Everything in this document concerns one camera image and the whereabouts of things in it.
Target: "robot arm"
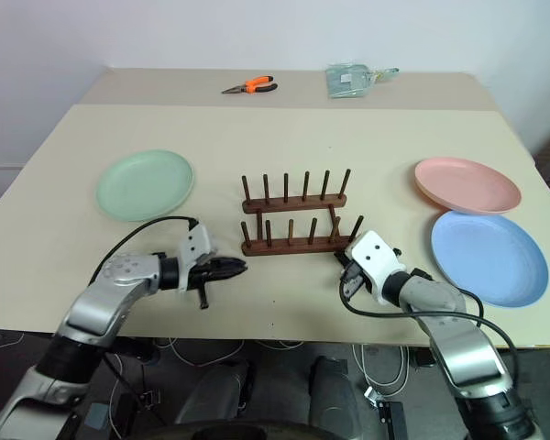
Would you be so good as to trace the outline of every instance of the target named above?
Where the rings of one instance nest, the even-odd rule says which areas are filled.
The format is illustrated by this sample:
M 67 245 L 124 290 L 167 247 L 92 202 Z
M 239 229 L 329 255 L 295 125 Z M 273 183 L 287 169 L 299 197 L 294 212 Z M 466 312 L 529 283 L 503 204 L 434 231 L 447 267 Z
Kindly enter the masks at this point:
M 71 306 L 43 358 L 27 371 L 0 412 L 0 439 L 44 440 L 72 434 L 80 422 L 72 409 L 87 393 L 137 300 L 159 289 L 185 292 L 203 287 L 206 281 L 246 269 L 242 260 L 211 259 L 214 254 L 206 227 L 197 224 L 178 245 L 176 258 L 115 255 L 107 260 Z
M 346 301 L 366 283 L 379 303 L 392 303 L 406 313 L 466 312 L 456 287 L 407 273 L 394 250 L 373 231 L 362 234 L 346 249 L 346 256 Z M 430 348 L 472 438 L 542 438 L 499 353 L 473 322 L 455 316 L 415 319 L 430 336 Z

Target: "plastic bag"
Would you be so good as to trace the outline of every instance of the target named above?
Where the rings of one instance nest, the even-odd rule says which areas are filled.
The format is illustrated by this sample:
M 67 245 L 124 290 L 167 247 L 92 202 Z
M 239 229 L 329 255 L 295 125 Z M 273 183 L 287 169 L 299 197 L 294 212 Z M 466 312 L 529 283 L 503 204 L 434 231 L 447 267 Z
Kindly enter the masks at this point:
M 353 98 L 365 96 L 374 83 L 388 81 L 399 69 L 372 71 L 364 64 L 334 64 L 326 69 L 328 96 Z

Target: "beige table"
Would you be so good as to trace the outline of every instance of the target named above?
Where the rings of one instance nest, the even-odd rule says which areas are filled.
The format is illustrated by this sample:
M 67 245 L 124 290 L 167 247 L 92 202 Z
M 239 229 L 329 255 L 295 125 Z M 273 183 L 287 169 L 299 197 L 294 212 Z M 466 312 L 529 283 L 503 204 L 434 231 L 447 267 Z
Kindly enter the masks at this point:
M 260 99 L 267 105 L 266 97 Z M 309 170 L 316 193 L 326 169 L 332 172 L 330 188 L 336 188 L 351 168 L 348 201 L 337 210 L 343 232 L 363 214 L 363 229 L 375 229 L 402 249 L 401 259 L 410 268 L 438 278 L 429 232 L 444 210 L 418 193 L 413 167 L 433 156 L 479 160 L 506 173 L 522 190 L 522 204 L 506 216 L 538 242 L 550 270 L 550 192 L 496 110 L 78 104 L 0 202 L 0 328 L 55 330 L 99 259 L 136 227 L 98 210 L 98 177 L 115 161 L 144 149 L 173 150 L 190 161 L 195 187 L 175 214 L 199 217 L 223 253 L 239 257 L 239 223 L 253 223 L 240 208 L 242 174 L 259 195 L 261 174 L 267 172 L 276 195 L 282 192 L 284 172 L 290 174 L 291 192 L 299 193 L 303 172 Z M 274 236 L 285 234 L 290 216 L 296 234 L 306 235 L 313 213 L 266 218 L 274 224 Z M 329 232 L 326 214 L 317 214 L 319 234 Z M 159 224 L 126 249 L 171 252 L 185 230 L 185 225 Z M 345 311 L 337 298 L 340 267 L 330 254 L 246 260 L 245 274 L 209 284 L 209 309 L 199 310 L 195 292 L 160 292 L 137 303 L 123 333 L 427 344 L 413 320 L 385 322 Z M 354 304 L 395 310 L 379 307 L 364 292 Z M 474 310 L 471 302 L 468 307 Z M 550 282 L 534 306 L 487 306 L 486 316 L 518 346 L 550 345 Z
M 220 94 L 246 79 L 272 75 L 277 92 Z M 400 73 L 359 99 L 328 99 L 322 71 L 111 69 L 80 104 L 219 105 L 280 108 L 498 110 L 489 93 L 465 73 Z

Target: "table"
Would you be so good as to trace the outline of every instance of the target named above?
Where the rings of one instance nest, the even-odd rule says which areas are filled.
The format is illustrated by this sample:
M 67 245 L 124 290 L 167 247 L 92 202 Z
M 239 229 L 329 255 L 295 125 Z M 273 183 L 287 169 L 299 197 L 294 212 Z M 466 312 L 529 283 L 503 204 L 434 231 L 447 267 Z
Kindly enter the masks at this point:
M 266 172 L 271 194 L 276 196 L 282 194 L 284 172 L 290 174 L 290 194 L 301 192 L 305 171 L 312 173 L 310 192 L 317 193 L 325 170 L 331 171 L 329 188 L 334 189 L 350 168 L 347 203 L 336 210 L 342 217 L 342 232 L 348 233 L 357 217 L 364 215 L 361 230 L 376 230 L 390 246 L 403 251 L 401 260 L 410 269 L 422 268 L 438 279 L 429 233 L 445 209 L 417 191 L 413 167 L 433 156 L 481 161 L 507 174 L 522 190 L 522 203 L 506 216 L 536 240 L 550 271 L 550 191 L 492 101 L 481 101 L 484 96 L 470 93 L 475 102 L 465 102 L 472 108 L 457 110 L 420 109 L 425 92 L 418 101 L 412 98 L 414 109 L 403 108 L 406 103 L 365 108 L 359 100 L 313 108 L 305 97 L 302 105 L 285 106 L 277 105 L 280 98 L 275 93 L 273 106 L 268 106 L 269 93 L 235 96 L 255 107 L 236 99 L 230 101 L 235 105 L 226 105 L 222 95 L 216 96 L 220 102 L 214 105 L 191 105 L 187 96 L 187 105 L 177 105 L 171 102 L 177 98 L 167 96 L 166 102 L 139 104 L 141 98 L 132 102 L 128 94 L 125 102 L 115 104 L 123 96 L 118 84 L 134 87 L 135 81 L 129 79 L 135 74 L 141 82 L 147 76 L 132 71 L 119 81 L 123 75 L 116 71 L 96 84 L 84 97 L 85 104 L 75 105 L 63 117 L 1 199 L 0 328 L 56 329 L 100 258 L 137 226 L 117 222 L 98 210 L 94 199 L 98 177 L 117 160 L 144 149 L 168 149 L 187 158 L 195 172 L 195 186 L 174 213 L 199 217 L 214 233 L 222 254 L 240 258 L 240 221 L 250 223 L 255 234 L 254 217 L 243 214 L 240 205 L 244 198 L 241 175 L 247 175 L 251 193 L 259 196 L 261 175 Z M 180 75 L 195 78 L 190 71 L 173 74 L 162 73 L 176 84 L 183 84 L 175 80 Z M 218 78 L 229 74 L 206 71 L 203 80 L 211 83 L 207 77 L 213 77 L 218 83 Z M 253 73 L 240 74 L 236 76 L 244 79 Z M 317 83 L 316 74 L 298 76 Z M 278 72 L 275 76 L 285 77 Z M 403 76 L 403 81 L 417 81 L 415 75 Z M 462 75 L 451 82 L 468 78 Z M 226 79 L 214 88 L 219 91 L 236 83 L 231 81 L 234 78 Z M 102 83 L 110 81 L 116 86 L 97 98 L 103 96 L 96 93 L 104 87 Z M 157 90 L 154 84 L 160 83 L 151 80 L 149 87 Z M 280 92 L 284 90 L 280 82 Z M 382 92 L 391 95 L 391 89 Z M 318 99 L 314 106 L 320 105 Z M 305 236 L 314 213 L 266 214 L 265 218 L 271 220 L 275 237 L 285 237 L 289 218 L 295 220 L 295 234 Z M 328 212 L 322 210 L 316 216 L 316 234 L 329 233 Z M 125 249 L 171 253 L 186 225 L 164 223 L 144 231 Z M 245 259 L 246 273 L 208 284 L 209 309 L 199 310 L 194 291 L 159 292 L 136 304 L 122 334 L 427 345 L 427 336 L 413 320 L 385 322 L 347 312 L 337 297 L 340 266 L 331 254 Z M 359 308 L 395 311 L 373 303 L 364 291 L 353 301 Z M 468 309 L 475 310 L 472 302 Z M 486 306 L 486 316 L 506 330 L 518 347 L 550 346 L 550 282 L 537 304 L 514 310 Z

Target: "floor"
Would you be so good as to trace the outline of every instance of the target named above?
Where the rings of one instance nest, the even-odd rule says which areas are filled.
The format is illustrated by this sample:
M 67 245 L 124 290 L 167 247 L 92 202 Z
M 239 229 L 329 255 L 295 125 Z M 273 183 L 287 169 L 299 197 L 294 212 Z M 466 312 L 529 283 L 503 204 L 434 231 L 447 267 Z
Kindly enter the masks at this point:
M 0 332 L 0 344 L 16 342 L 19 333 Z M 13 391 L 25 370 L 35 364 L 48 340 L 25 335 L 12 346 L 0 348 L 0 408 Z M 239 341 L 178 341 L 180 353 L 194 362 L 221 356 L 236 348 Z M 148 388 L 161 390 L 159 411 L 172 420 L 186 397 L 204 374 L 204 368 L 185 365 L 170 349 L 161 350 L 161 361 L 145 368 Z M 304 344 L 288 351 L 269 350 L 253 341 L 246 341 L 235 358 L 252 360 L 258 374 L 252 400 L 244 415 L 248 419 L 278 419 L 306 423 L 309 408 L 308 375 L 318 356 L 348 359 L 349 378 L 357 397 L 359 416 L 367 439 L 388 438 L 375 410 L 362 396 L 365 382 L 352 357 L 351 346 L 341 344 Z M 379 381 L 390 380 L 399 367 L 399 349 L 390 346 L 368 346 L 368 370 Z M 550 440 L 550 352 L 530 350 L 521 353 L 522 376 L 520 394 L 532 408 L 547 440 Z M 141 369 L 132 359 L 125 359 L 127 379 L 139 386 Z M 100 367 L 86 399 L 107 402 L 114 383 L 110 372 Z M 465 429 L 438 368 L 410 369 L 404 391 L 391 398 L 402 402 L 409 438 L 463 439 Z M 105 439 L 108 432 L 83 426 L 79 439 Z

